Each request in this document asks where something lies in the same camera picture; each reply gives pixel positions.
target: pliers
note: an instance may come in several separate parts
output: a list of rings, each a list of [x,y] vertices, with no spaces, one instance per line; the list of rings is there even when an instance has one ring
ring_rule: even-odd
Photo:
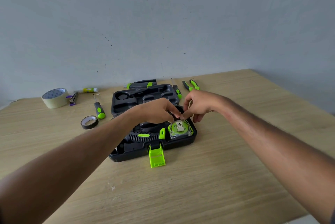
[[[189,85],[185,82],[185,80],[183,80],[183,85],[184,85],[184,87],[185,87],[187,90],[189,90],[189,91],[192,91],[193,89],[200,90],[200,87],[197,85],[197,83],[195,83],[194,80],[190,79],[190,83],[192,84],[193,87],[192,87],[192,86],[189,86]]]

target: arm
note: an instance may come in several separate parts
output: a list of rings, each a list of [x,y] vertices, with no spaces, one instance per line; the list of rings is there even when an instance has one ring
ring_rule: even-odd
[[[167,99],[135,106],[41,155],[0,181],[3,223],[42,223],[58,209],[141,122],[173,122],[180,112]]]
[[[192,90],[184,111],[181,119],[194,115],[194,122],[211,111],[223,115],[287,191],[320,223],[329,223],[335,208],[333,158],[217,94]]]

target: tool case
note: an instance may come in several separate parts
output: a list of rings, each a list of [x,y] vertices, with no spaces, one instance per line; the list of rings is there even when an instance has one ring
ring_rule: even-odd
[[[116,117],[131,107],[159,98],[168,99],[183,113],[183,108],[178,105],[178,95],[170,84],[117,91],[113,94],[111,113],[113,117]],[[121,162],[149,154],[151,167],[165,165],[164,150],[186,146],[195,140],[197,130],[190,118],[186,121],[189,124],[189,130],[192,131],[191,135],[182,135],[173,139],[170,138],[171,126],[169,122],[138,124],[111,152],[109,157],[115,162]]]

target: black plastic tool case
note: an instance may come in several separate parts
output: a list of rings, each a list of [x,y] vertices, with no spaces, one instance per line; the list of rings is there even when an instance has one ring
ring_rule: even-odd
[[[159,98],[168,99],[181,113],[183,112],[183,108],[178,106],[179,99],[172,85],[164,84],[142,89],[127,89],[115,92],[111,104],[111,113],[116,117],[131,107]],[[190,118],[187,119],[187,122],[193,129],[193,134],[191,136],[178,137],[173,140],[170,139],[170,134],[167,129],[170,125],[169,122],[161,124],[145,122],[139,124],[129,132],[116,149],[111,152],[109,157],[115,162],[121,162],[148,155],[149,146],[151,146],[151,149],[153,150],[160,148],[161,144],[163,150],[169,150],[189,145],[194,142],[197,135],[197,129]],[[162,128],[165,128],[165,139],[159,139],[159,133]],[[150,136],[138,137],[137,135],[139,133]]]

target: black electrical tape roll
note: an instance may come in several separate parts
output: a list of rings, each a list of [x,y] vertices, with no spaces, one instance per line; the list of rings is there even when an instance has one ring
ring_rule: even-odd
[[[92,121],[92,120],[93,120],[93,122],[92,122],[91,124],[86,125],[86,123],[87,123],[88,121]],[[98,118],[97,118],[96,116],[94,116],[94,115],[86,116],[86,117],[80,122],[82,128],[84,128],[84,129],[92,129],[92,128],[94,128],[95,126],[97,126],[98,123],[99,123]]]

